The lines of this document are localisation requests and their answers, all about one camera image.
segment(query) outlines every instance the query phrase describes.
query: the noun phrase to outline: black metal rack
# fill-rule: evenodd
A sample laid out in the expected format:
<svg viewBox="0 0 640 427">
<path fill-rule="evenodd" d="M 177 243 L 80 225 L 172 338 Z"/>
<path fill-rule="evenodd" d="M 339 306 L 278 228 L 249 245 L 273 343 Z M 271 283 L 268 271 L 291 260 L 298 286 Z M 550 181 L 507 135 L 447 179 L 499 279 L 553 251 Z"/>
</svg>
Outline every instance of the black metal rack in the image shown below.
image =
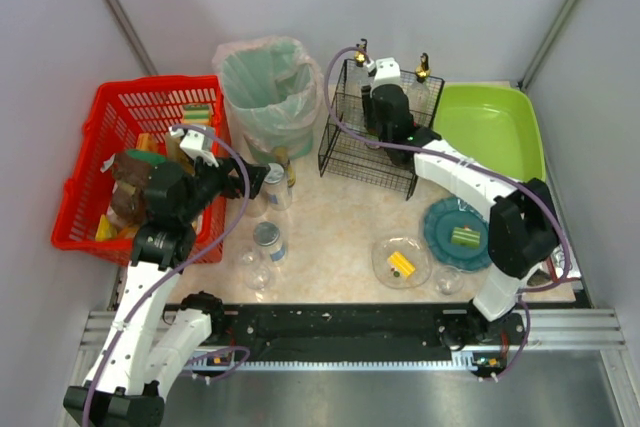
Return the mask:
<svg viewBox="0 0 640 427">
<path fill-rule="evenodd" d="M 349 75 L 356 66 L 353 59 L 346 59 L 342 64 L 340 78 L 333 96 L 332 107 L 340 120 L 353 131 L 365 137 L 371 137 L 364 125 L 362 99 L 355 93 L 349 81 Z M 402 84 L 405 91 L 414 82 L 415 74 L 402 71 Z M 442 95 L 444 80 L 428 77 L 425 81 L 429 88 L 429 97 L 422 111 L 411 110 L 416 123 L 431 127 Z M 406 170 L 393 165 L 382 149 L 371 149 L 364 142 L 355 140 L 340 131 L 331 117 L 327 119 L 324 135 L 318 150 L 318 169 L 320 176 L 325 172 L 342 175 L 406 194 L 407 200 L 413 195 L 418 176 L 413 170 Z"/>
</svg>

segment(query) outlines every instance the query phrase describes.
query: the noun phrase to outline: metal pole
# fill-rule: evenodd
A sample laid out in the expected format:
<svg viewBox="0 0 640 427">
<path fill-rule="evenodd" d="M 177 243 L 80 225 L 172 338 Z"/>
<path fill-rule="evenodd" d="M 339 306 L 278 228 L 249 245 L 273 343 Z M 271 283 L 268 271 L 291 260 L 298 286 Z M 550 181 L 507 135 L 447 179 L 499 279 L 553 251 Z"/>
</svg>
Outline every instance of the metal pole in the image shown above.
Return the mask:
<svg viewBox="0 0 640 427">
<path fill-rule="evenodd" d="M 144 48 L 140 37 L 136 33 L 133 28 L 133 24 L 129 20 L 129 16 L 125 12 L 122 4 L 120 4 L 119 0 L 104 0 L 107 4 L 107 7 L 111 11 L 111 15 L 115 20 L 118 28 L 124 35 L 129 47 L 131 47 L 131 51 L 133 55 L 136 57 L 136 60 L 140 64 L 140 67 L 144 71 L 146 75 L 158 75 L 158 69 L 153 64 L 151 57 L 147 53 L 147 50 Z"/>
<path fill-rule="evenodd" d="M 560 35 L 560 33 L 562 32 L 562 29 L 567 24 L 567 21 L 569 20 L 571 13 L 574 11 L 579 1 L 580 0 L 565 0 L 564 4 L 562 5 L 562 8 L 560 9 L 560 12 L 558 12 L 558 15 L 556 16 L 553 23 L 551 24 L 549 31 L 545 35 L 544 40 L 542 41 L 542 44 L 540 44 L 540 47 L 538 47 L 536 55 L 533 57 L 533 60 L 531 61 L 531 63 L 529 64 L 529 67 L 525 71 L 524 77 L 520 81 L 520 88 L 522 90 L 526 91 L 533 83 L 533 80 L 538 74 L 540 67 L 542 67 L 542 64 L 547 58 L 547 55 L 549 54 L 551 47 L 553 47 L 553 45 L 555 44 L 556 40 L 558 39 L 558 36 Z"/>
</svg>

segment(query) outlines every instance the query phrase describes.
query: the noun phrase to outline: transparent plate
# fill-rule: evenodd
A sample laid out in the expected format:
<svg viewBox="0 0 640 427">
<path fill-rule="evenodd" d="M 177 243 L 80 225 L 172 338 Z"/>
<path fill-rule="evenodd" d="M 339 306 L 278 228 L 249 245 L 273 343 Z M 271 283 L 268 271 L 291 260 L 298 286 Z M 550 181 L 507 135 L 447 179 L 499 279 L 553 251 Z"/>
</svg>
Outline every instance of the transparent plate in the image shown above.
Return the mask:
<svg viewBox="0 0 640 427">
<path fill-rule="evenodd" d="M 393 275 L 393 269 L 387 259 L 394 252 L 400 252 L 415 267 L 409 277 Z M 373 244 L 371 250 L 373 272 L 378 280 L 392 289 L 411 289 L 424 284 L 433 270 L 433 257 L 426 244 L 408 235 L 393 235 L 380 239 Z"/>
</svg>

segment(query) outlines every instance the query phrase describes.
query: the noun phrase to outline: lime green tub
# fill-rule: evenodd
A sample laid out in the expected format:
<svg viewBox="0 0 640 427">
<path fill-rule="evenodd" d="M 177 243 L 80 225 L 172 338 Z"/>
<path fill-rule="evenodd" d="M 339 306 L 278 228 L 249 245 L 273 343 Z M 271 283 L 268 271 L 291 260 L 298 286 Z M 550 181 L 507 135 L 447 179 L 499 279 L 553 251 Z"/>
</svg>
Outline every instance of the lime green tub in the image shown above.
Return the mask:
<svg viewBox="0 0 640 427">
<path fill-rule="evenodd" d="M 518 180 L 546 179 L 538 122 L 519 90 L 451 84 L 442 92 L 433 128 L 456 150 Z"/>
</svg>

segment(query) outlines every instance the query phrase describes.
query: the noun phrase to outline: gray floor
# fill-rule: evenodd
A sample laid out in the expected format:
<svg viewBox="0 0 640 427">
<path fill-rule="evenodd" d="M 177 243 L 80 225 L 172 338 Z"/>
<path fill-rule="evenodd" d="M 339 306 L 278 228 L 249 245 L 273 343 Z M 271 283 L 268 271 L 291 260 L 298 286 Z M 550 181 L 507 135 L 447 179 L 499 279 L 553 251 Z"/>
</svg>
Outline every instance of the gray floor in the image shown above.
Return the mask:
<svg viewBox="0 0 640 427">
<path fill-rule="evenodd" d="M 163 427 L 622 426 L 597 353 L 527 352 L 499 384 L 465 373 L 238 373 L 181 379 Z"/>
</svg>

